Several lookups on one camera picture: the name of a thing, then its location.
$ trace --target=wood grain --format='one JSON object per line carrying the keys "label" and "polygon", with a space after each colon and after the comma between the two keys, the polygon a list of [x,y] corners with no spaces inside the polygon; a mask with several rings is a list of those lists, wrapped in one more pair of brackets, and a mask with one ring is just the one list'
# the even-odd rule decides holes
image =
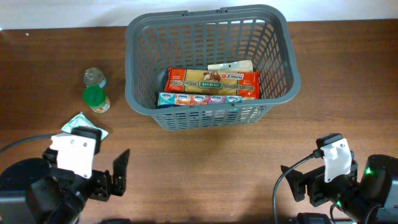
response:
{"label": "wood grain", "polygon": [[[111,169],[130,148],[127,191],[109,202],[90,200],[83,223],[124,217],[155,222],[266,220],[280,165],[316,148],[316,138],[339,132],[356,153],[359,173],[371,154],[398,157],[398,21],[291,22],[299,94],[250,126],[165,131],[124,99],[125,27],[3,30],[0,32],[0,143],[56,133],[79,112],[110,132],[95,169]],[[83,71],[99,67],[111,109],[84,104]],[[1,154],[0,170],[40,157],[50,141]],[[299,168],[322,165],[312,160]],[[281,216],[328,213],[295,203],[283,181]],[[335,212],[336,217],[345,217]]]}

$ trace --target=basket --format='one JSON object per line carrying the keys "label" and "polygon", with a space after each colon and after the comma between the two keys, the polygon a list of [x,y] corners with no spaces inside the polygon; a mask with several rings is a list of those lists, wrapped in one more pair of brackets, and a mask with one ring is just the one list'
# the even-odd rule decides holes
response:
{"label": "basket", "polygon": [[[252,60],[260,71],[260,98],[241,103],[156,109],[169,67],[206,70],[207,65]],[[162,12],[135,18],[126,31],[126,100],[164,129],[249,124],[300,89],[285,17],[265,5],[200,12]]]}

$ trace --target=jar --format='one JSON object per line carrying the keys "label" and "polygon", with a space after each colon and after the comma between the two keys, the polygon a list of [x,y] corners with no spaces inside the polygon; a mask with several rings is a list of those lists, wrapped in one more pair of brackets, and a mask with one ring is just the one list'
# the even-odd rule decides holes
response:
{"label": "jar", "polygon": [[104,88],[106,85],[106,78],[104,73],[99,68],[89,68],[85,71],[83,81],[87,87],[98,85]]}
{"label": "jar", "polygon": [[83,92],[83,100],[96,113],[104,113],[111,107],[109,98],[98,85],[87,87]]}

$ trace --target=white background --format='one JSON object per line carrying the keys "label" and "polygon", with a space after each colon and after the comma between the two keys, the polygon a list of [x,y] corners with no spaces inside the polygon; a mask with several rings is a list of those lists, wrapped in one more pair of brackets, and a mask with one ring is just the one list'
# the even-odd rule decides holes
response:
{"label": "white background", "polygon": [[398,0],[0,0],[0,27],[126,26],[148,12],[204,11],[247,4],[273,6],[288,21],[398,18]]}

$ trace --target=basket rim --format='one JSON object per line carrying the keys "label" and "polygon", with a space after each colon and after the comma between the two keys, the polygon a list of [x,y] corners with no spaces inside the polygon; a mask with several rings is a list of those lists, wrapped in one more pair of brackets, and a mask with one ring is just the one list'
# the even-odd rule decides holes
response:
{"label": "basket rim", "polygon": [[236,7],[224,7],[219,10],[210,10],[210,11],[197,11],[197,12],[189,12],[189,16],[206,16],[206,15],[214,15],[215,13],[218,14],[220,11],[228,9],[228,14],[239,13],[243,11],[264,11],[266,13],[273,14],[279,22],[281,26],[282,35],[285,42],[285,47],[287,51],[287,60],[290,64],[290,69],[292,72],[292,87],[290,90],[283,96],[273,99],[257,99],[257,100],[245,100],[241,103],[235,104],[215,104],[215,105],[198,105],[198,106],[178,106],[172,108],[162,108],[162,109],[149,109],[143,107],[138,103],[138,101],[134,98],[134,95],[131,93],[134,90],[132,79],[133,76],[130,75],[132,73],[132,63],[133,62],[133,45],[134,39],[133,34],[136,31],[137,25],[141,22],[145,22],[149,19],[170,19],[170,18],[181,18],[182,14],[188,13],[188,11],[174,11],[174,12],[158,12],[158,13],[148,13],[143,14],[141,16],[136,17],[133,21],[130,22],[126,29],[126,54],[125,54],[125,73],[126,73],[126,87],[125,87],[125,97],[128,105],[136,112],[146,115],[146,116],[157,116],[162,114],[175,114],[175,113],[191,113],[196,111],[203,111],[203,110],[228,110],[233,108],[244,108],[248,106],[272,106],[278,105],[282,103],[286,103],[293,99],[297,93],[299,92],[301,86],[301,78],[299,71],[297,69],[297,63],[294,54],[294,48],[292,44],[292,40],[289,35],[289,31],[287,28],[287,21],[283,14],[278,11],[276,8],[257,4],[257,5],[250,5],[250,6],[236,6]]}

